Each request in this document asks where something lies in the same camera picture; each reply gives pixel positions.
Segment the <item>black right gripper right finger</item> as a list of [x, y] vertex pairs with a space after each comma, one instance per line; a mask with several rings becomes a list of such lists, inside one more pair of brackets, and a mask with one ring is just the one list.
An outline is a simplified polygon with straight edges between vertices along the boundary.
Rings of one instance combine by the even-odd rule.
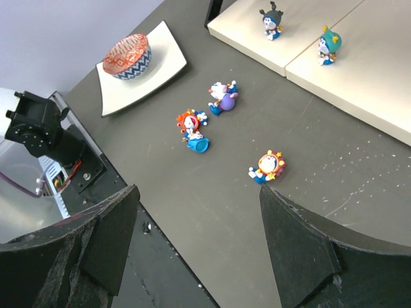
[[410, 247], [343, 227], [266, 184], [259, 199], [283, 307], [410, 307]]

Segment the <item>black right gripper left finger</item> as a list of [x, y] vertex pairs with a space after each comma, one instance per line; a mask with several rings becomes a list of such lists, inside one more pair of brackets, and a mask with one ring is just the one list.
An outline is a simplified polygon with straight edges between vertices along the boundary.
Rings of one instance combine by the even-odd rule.
[[1, 245], [1, 307], [110, 307], [140, 201], [130, 185], [99, 204]]

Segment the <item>orange lion Doraemon figure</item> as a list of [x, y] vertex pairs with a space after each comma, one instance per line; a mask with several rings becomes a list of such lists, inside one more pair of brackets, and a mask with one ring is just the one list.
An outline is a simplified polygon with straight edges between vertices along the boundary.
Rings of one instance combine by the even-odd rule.
[[268, 150], [259, 159], [257, 168], [249, 168], [248, 175], [261, 185], [275, 180], [284, 171], [285, 165], [286, 162], [281, 152]]

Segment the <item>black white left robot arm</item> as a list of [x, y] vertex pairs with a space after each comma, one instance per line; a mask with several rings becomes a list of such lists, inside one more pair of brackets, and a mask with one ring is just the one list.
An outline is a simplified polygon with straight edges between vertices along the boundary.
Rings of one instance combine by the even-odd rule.
[[66, 178], [51, 177], [58, 192], [70, 184], [81, 193], [107, 170], [77, 126], [62, 127], [68, 107], [61, 110], [55, 101], [28, 91], [13, 95], [18, 103], [14, 111], [6, 111], [11, 122], [5, 138], [22, 144], [32, 156], [50, 158], [69, 171]]

